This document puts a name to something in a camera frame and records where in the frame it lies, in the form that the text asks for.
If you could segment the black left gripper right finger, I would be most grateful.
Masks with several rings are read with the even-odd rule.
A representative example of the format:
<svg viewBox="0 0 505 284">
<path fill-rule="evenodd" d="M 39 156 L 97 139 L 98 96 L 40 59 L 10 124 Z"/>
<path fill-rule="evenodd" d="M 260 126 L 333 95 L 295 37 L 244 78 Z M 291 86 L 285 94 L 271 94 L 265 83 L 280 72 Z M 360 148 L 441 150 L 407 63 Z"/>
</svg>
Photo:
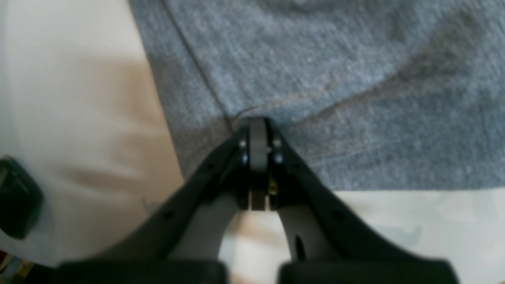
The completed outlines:
<svg viewBox="0 0 505 284">
<path fill-rule="evenodd" d="M 447 260 L 410 253 L 367 225 L 290 147 L 273 120 L 270 207 L 282 222 L 292 260 L 280 284 L 457 284 Z"/>
</svg>

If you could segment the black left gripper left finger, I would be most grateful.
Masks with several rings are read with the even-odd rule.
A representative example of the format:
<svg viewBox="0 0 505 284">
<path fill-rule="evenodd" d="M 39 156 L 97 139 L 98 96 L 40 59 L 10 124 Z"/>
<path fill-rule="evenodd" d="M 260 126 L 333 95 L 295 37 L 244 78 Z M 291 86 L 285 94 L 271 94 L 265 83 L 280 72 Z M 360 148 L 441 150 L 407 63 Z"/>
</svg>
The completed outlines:
<svg viewBox="0 0 505 284">
<path fill-rule="evenodd" d="M 132 234 L 51 284 L 228 284 L 219 260 L 232 218 L 249 204 L 251 121 L 213 150 L 193 176 Z"/>
</svg>

